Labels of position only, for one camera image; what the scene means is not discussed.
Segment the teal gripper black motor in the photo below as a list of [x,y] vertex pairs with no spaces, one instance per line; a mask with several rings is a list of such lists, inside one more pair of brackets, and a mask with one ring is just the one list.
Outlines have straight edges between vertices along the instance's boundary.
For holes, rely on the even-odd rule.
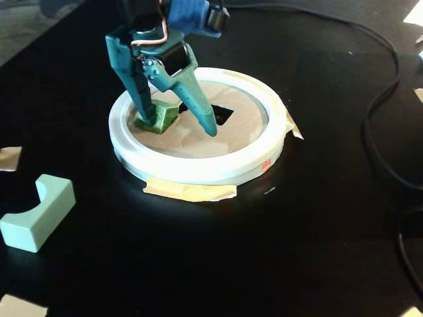
[[217,123],[213,108],[194,74],[198,62],[192,48],[184,42],[184,34],[170,29],[164,44],[152,46],[132,46],[134,35],[125,28],[117,28],[106,35],[106,46],[110,64],[143,122],[154,125],[157,116],[148,81],[137,60],[139,57],[146,59],[143,68],[149,82],[161,92],[171,90],[194,114],[204,131],[215,137]]

